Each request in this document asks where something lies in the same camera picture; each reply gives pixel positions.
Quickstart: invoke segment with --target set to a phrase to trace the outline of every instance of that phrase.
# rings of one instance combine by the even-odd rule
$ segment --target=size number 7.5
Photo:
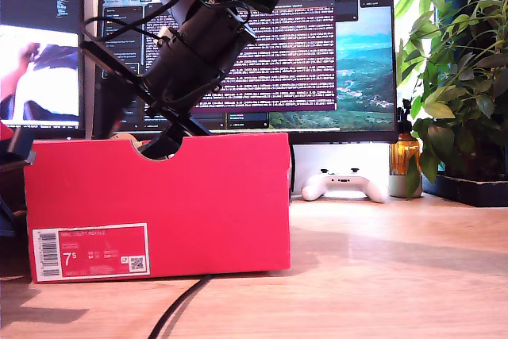
[[[72,252],[72,253],[63,253],[63,255],[65,256],[65,266],[69,266],[69,260],[71,259],[71,257],[74,258],[74,259],[77,258],[75,252]]]

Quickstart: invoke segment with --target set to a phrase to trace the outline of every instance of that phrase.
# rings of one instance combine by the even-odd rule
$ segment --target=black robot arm
[[[126,25],[108,36],[91,36],[86,23],[104,20],[95,17],[86,21],[83,32],[89,37],[80,47],[97,65],[107,72],[107,79],[98,88],[102,111],[98,138],[107,138],[135,97],[146,102],[146,114],[165,117],[169,126],[141,151],[157,159],[175,153],[185,136],[209,135],[210,132],[191,116],[191,110],[210,92],[221,89],[237,57],[247,44],[256,42],[248,26],[252,7],[271,13],[279,0],[161,0],[164,4],[155,13]],[[246,20],[238,8],[248,11]],[[143,75],[137,75],[103,44],[143,25],[168,11],[179,29],[168,29],[159,37],[159,56]]]

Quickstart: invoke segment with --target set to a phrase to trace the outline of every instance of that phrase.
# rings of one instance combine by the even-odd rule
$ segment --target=monitor screen
[[[99,15],[135,21],[159,0],[99,0]],[[166,13],[145,28],[177,24]],[[192,114],[213,133],[283,131],[295,144],[396,141],[393,0],[280,0],[271,14],[252,11],[257,43],[238,57],[218,94]],[[98,27],[104,36],[117,29]],[[152,38],[126,33],[107,43],[137,73],[157,57]],[[98,71],[98,78],[106,75]],[[162,117],[137,99],[122,132],[150,137]]]
[[[0,0],[0,119],[37,138],[84,137],[83,0]]]

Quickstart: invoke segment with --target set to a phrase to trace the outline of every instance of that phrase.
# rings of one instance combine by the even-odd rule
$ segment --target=wooden desk
[[[291,235],[290,271],[213,279],[161,337],[508,337],[507,208],[294,201]],[[33,285],[26,271],[2,282],[2,339],[147,337],[196,281]]]

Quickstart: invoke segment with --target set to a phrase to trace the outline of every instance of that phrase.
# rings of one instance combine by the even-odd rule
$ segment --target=game controller
[[[302,197],[311,202],[328,191],[361,191],[373,202],[388,200],[388,189],[358,174],[358,168],[352,168],[349,175],[328,173],[328,170],[322,169],[321,174],[313,175],[304,182]]]

